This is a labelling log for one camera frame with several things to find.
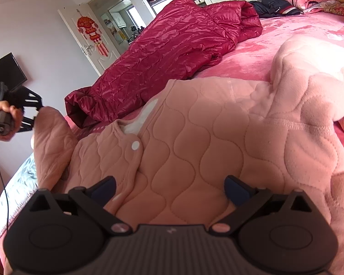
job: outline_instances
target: red tassel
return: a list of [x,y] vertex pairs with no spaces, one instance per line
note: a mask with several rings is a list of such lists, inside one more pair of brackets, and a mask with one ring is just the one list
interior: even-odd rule
[[107,51],[107,53],[109,53],[110,51],[108,50],[108,48],[105,46],[105,44],[101,41],[103,47],[105,48],[105,50]]
[[98,46],[98,43],[95,42],[95,44],[96,44],[96,47],[97,47],[99,53],[103,56],[102,51],[101,51],[101,49],[100,49],[99,46]]
[[101,43],[98,43],[98,44],[99,44],[100,48],[101,48],[102,51],[103,51],[103,55],[104,55],[105,57],[107,57],[107,56],[108,56],[108,50],[104,48],[103,42],[101,41]]

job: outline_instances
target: black tv screen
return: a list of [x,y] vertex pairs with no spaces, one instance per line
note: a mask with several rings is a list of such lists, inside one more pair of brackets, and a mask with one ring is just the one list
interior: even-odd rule
[[27,80],[12,53],[0,59],[0,82],[11,91]]

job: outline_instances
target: doorway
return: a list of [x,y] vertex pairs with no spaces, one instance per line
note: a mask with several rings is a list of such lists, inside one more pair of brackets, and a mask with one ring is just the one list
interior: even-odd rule
[[91,0],[88,5],[120,55],[146,27],[131,0]]

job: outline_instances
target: black cable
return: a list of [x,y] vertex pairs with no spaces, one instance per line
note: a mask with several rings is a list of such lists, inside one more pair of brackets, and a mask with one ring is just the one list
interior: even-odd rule
[[5,197],[6,197],[6,205],[8,206],[8,214],[6,216],[6,233],[8,233],[8,228],[9,228],[9,201],[8,201],[8,194],[6,193],[4,179],[3,179],[3,176],[1,175],[1,171],[0,171],[0,179],[1,179],[1,183],[3,184],[3,187],[4,187],[4,192],[5,192]]

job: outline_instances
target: bed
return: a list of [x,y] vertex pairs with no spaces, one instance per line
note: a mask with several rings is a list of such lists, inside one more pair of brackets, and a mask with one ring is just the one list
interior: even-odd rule
[[[195,78],[219,76],[244,80],[270,80],[272,59],[279,47],[294,34],[312,36],[344,47],[344,17],[329,13],[314,13],[302,16],[262,19],[263,33],[260,37],[238,44],[235,51],[226,54],[222,62],[194,75]],[[138,109],[125,119],[133,119]],[[67,118],[72,131],[78,139],[91,133],[100,133],[109,123],[98,123],[92,127],[79,129]],[[344,132],[336,123],[335,129],[344,146]],[[3,236],[0,238],[0,257],[4,262],[2,249]]]

